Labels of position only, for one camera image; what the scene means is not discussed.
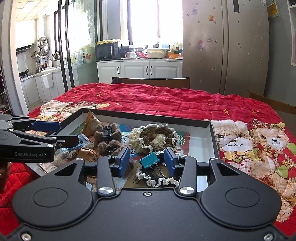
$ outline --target wooden chair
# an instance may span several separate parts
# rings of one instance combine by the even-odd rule
[[[181,79],[133,79],[133,78],[120,78],[113,77],[112,84],[141,84],[141,85],[153,85],[157,87],[169,87],[171,89],[189,89],[190,78]]]
[[[269,99],[248,91],[248,97],[264,102],[273,108],[294,135],[296,135],[296,107],[276,100]]]

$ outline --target metal screw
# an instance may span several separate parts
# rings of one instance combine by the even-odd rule
[[[152,196],[152,193],[151,192],[144,192],[143,195],[145,197],[150,197],[150,196]]]
[[[102,187],[99,189],[99,193],[101,194],[110,194],[113,192],[114,192],[113,188],[110,188],[110,187]]]
[[[183,194],[192,194],[194,193],[194,188],[192,187],[183,187],[180,189],[180,192]]]
[[[267,234],[264,236],[264,241],[272,241],[274,238],[273,234]]]
[[[29,234],[22,234],[21,238],[24,241],[30,241],[32,239],[31,235],[29,235]]]

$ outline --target red quilt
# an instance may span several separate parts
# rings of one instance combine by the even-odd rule
[[[296,231],[296,139],[267,104],[237,95],[148,85],[87,84],[57,97],[29,116],[62,121],[83,106],[105,110],[213,120],[221,158],[274,188],[282,199],[275,225]],[[13,164],[0,195],[0,232],[18,226],[11,208],[16,190],[32,181],[22,164]]]

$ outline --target brown crocheted yarn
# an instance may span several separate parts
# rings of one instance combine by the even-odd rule
[[[159,148],[155,147],[155,145],[152,143],[152,141],[156,138],[156,135],[163,134],[168,139],[165,141],[165,144]],[[145,146],[152,146],[153,151],[163,151],[167,147],[173,147],[173,131],[165,126],[162,127],[151,127],[151,128],[145,128],[140,133],[140,138],[143,138]]]
[[[97,154],[101,156],[117,156],[121,150],[123,149],[124,145],[121,144],[121,132],[119,127],[116,123],[112,123],[109,125],[112,129],[112,138],[113,140],[109,143],[103,141],[103,126],[99,125],[96,129],[94,134],[95,139],[95,148],[97,149]]]

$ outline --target microwave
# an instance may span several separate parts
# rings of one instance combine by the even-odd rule
[[[122,58],[122,44],[105,43],[95,46],[96,61],[118,60]]]

